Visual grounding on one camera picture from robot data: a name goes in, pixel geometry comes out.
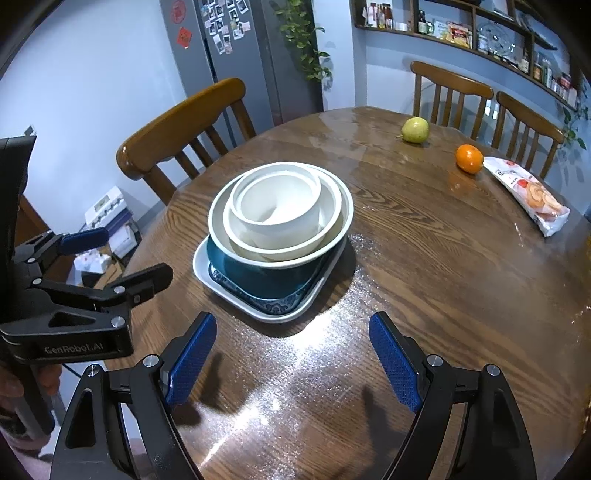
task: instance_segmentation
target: red decoration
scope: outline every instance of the red decoration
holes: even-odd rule
[[[187,6],[184,4],[183,0],[176,0],[175,3],[173,3],[172,10],[170,11],[170,20],[176,24],[179,24],[184,20],[186,14]]]
[[[192,36],[193,34],[190,30],[187,30],[185,27],[181,27],[178,31],[177,43],[183,48],[188,48]]]

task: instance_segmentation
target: refrigerator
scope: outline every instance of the refrigerator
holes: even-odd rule
[[[298,51],[279,31],[286,0],[160,0],[168,40],[187,97],[229,77],[257,134],[322,110],[322,90],[297,67]],[[225,144],[244,142],[230,109],[215,123]],[[215,153],[209,141],[205,146]]]

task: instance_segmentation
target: snack bag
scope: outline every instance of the snack bag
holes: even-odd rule
[[[552,236],[566,223],[570,210],[559,204],[526,169],[511,160],[496,157],[485,157],[484,166],[507,187],[544,236]]]

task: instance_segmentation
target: wall shelf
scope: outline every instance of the wall shelf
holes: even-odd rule
[[[574,107],[571,107],[568,104],[568,102],[566,100],[564,100],[560,95],[553,92],[546,85],[543,85],[542,83],[540,83],[534,79],[534,69],[533,69],[533,62],[532,61],[530,62],[530,71],[528,73],[524,73],[521,70],[515,68],[510,63],[506,63],[504,61],[497,60],[496,58],[492,57],[491,55],[488,55],[486,53],[483,53],[483,52],[477,50],[476,44],[477,44],[478,40],[477,40],[477,36],[474,33],[475,25],[476,25],[476,17],[477,16],[484,17],[487,20],[491,20],[499,25],[502,25],[504,27],[509,28],[510,30],[517,32],[518,34],[521,34],[523,36],[524,42],[525,42],[524,48],[527,49],[527,51],[529,52],[530,59],[533,58],[534,43],[538,44],[540,47],[545,48],[545,49],[554,48],[546,40],[539,37],[534,32],[531,32],[527,28],[522,27],[521,25],[519,25],[515,20],[513,20],[510,17],[505,17],[504,15],[499,15],[495,12],[491,12],[491,11],[486,10],[484,8],[478,7],[474,4],[465,2],[463,0],[426,0],[426,1],[437,3],[437,4],[442,4],[442,5],[447,5],[448,7],[454,7],[454,8],[458,8],[458,9],[472,13],[472,29],[473,29],[472,48],[464,47],[462,45],[458,45],[458,44],[455,44],[455,43],[452,43],[452,42],[449,42],[446,40],[441,40],[440,38],[432,37],[430,35],[424,35],[424,34],[418,33],[418,24],[417,24],[418,15],[415,14],[415,12],[418,12],[418,10],[419,10],[418,0],[411,0],[410,1],[410,6],[411,6],[410,17],[411,17],[411,24],[413,25],[412,31],[390,30],[390,29],[386,29],[386,28],[367,27],[367,26],[363,25],[362,23],[364,23],[365,20],[361,16],[361,11],[363,10],[362,5],[365,3],[364,0],[352,0],[351,8],[353,9],[353,11],[352,11],[352,13],[354,15],[353,17],[356,19],[355,27],[360,28],[362,30],[378,31],[378,32],[382,32],[382,33],[393,33],[396,35],[407,35],[410,37],[421,38],[423,40],[429,40],[429,41],[434,41],[437,43],[442,43],[442,44],[447,45],[449,47],[459,48],[460,50],[467,51],[469,53],[472,53],[474,55],[477,55],[479,57],[487,59],[488,61],[491,61],[493,63],[501,65],[502,67],[516,73],[517,75],[519,75],[527,80],[529,80],[531,83],[535,84],[538,88],[542,89],[543,91],[545,91],[549,95],[553,96],[557,101],[559,101],[566,108],[569,108],[573,111],[575,110]]]

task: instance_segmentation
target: wood grain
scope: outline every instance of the wood grain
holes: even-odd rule
[[[540,480],[552,478],[580,437],[591,378],[588,222],[576,210],[544,239],[486,170],[457,169],[456,148],[478,146],[431,126],[421,145],[397,138],[408,116],[359,107],[269,130],[175,194],[128,272],[164,261],[172,285],[134,309],[135,354],[160,353],[201,310],[217,341],[191,403],[174,416],[205,478],[376,479],[413,420],[393,394],[368,338],[385,310],[426,353],[452,365],[499,365],[528,429]],[[216,297],[191,266],[207,213],[236,175],[305,161],[349,187],[349,245],[312,308],[263,325]],[[454,409],[431,478],[445,478],[459,431]]]

